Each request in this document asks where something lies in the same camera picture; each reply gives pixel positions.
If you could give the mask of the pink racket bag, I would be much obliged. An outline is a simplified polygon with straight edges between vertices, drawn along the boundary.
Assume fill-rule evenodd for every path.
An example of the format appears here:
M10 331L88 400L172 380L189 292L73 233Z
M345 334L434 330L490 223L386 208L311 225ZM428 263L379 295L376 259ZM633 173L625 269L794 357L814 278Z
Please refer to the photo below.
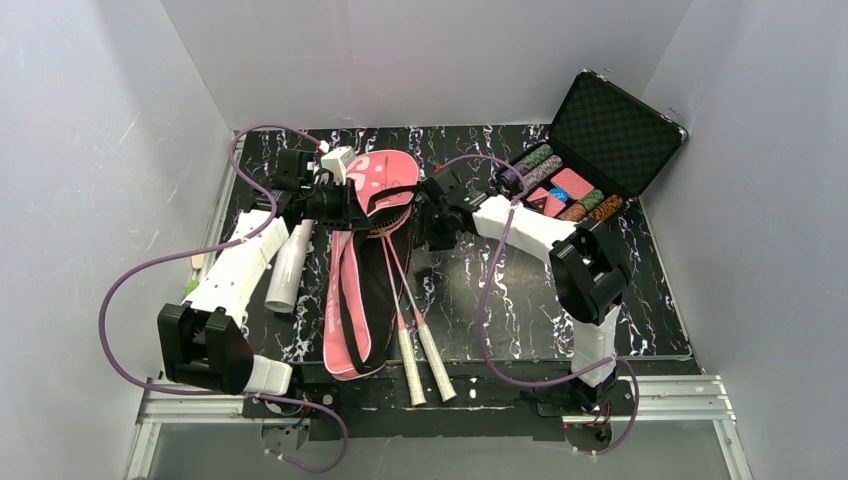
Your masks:
M369 220L385 228L401 262L389 267L384 243L368 229L335 231L324 308L323 360L339 381L362 378L385 364L397 324L391 289L406 273L411 251L409 213L421 169L400 150L377 150L357 156L347 167L356 205Z

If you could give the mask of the pink badminton racket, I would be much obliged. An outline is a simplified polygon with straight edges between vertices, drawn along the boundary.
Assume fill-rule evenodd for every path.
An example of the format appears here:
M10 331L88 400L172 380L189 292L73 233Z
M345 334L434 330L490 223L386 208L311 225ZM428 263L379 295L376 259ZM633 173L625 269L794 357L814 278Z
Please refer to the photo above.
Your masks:
M395 306L395 324L398 329L398 344L406 375L410 404L412 407L418 407L426 403L426 398L418 372L418 367L416 365L412 342L400 307L400 296L398 295L398 288L395 282L394 265L390 259L390 247L392 246L391 234L399 229L408 220L409 216L410 209L406 209L403 213L394 215L390 220L383 222L381 225L378 225L376 228L369 231L368 237L378 239L382 247L385 266L387 268L387 276L391 287L391 298L393 299Z
M380 223L377 224L377 226L381 225L383 222L385 222L387 220L390 220L394 215L396 215L398 213L403 213L406 209L410 209L410 216L411 216L411 208L410 207L403 207L402 209L399 209L396 213L392 213L390 216L383 219ZM399 255L397 254L396 248L395 248L393 240L392 240L392 234L391 234L392 246L390 247L390 259L392 260L393 265L394 265L395 282L396 282L396 286L398 288L398 295L400 296L400 299L401 299L401 292L404 292L407 296L408 303L409 303L411 310L412 310L412 313L413 313L412 323L415 326L416 333L419 337L419 340L420 340L421 346L424 350L427 362L430 366L431 373L433 374L434 380L436 382L436 386L437 386L437 389L438 389L439 394L441 396L441 400L443 402L447 402L447 401L455 398L457 393L456 393L456 390L455 390L455 388L454 388L454 386L453 386L453 384L450 380L450 377L448 375L448 372L446 370L444 362L441 358L440 351L438 350L438 348L436 346L435 339L433 337L431 329L429 328L429 325L426 323L426 320L425 320L424 315L422 314L421 310L418 308L416 301L415 301L415 298L414 298L414 295L412 294L411 288L410 288L410 286L407 282L404 267L401 265Z

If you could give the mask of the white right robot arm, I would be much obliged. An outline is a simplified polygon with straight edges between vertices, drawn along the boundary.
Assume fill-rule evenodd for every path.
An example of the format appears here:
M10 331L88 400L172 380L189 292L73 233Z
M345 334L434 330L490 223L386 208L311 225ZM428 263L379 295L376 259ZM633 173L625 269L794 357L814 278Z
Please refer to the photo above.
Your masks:
M597 389L615 372L615 323L631 283L622 249L593 219L557 220L492 191L464 186L445 168L419 184L418 235L432 251L451 250L462 233L496 239L546 264L557 299L575 322L567 382Z

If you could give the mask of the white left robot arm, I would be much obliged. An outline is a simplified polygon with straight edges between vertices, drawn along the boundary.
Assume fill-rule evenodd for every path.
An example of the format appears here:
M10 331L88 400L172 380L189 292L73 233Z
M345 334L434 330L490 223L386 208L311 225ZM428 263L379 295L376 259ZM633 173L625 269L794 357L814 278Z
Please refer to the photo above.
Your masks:
M252 294L278 251L303 220L328 227L363 227L365 214L346 168L349 146L313 158L304 153L241 212L224 249L198 286L179 305L166 304L157 318L166 377L214 392L281 396L290 365L253 353L242 333Z

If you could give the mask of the white shuttlecock tube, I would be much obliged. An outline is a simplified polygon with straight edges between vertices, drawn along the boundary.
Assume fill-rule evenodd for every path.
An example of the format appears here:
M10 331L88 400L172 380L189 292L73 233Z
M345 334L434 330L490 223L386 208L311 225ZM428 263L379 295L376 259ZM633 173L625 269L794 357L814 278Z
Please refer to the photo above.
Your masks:
M294 311L314 225L314 220L303 220L278 250L264 301L268 310Z

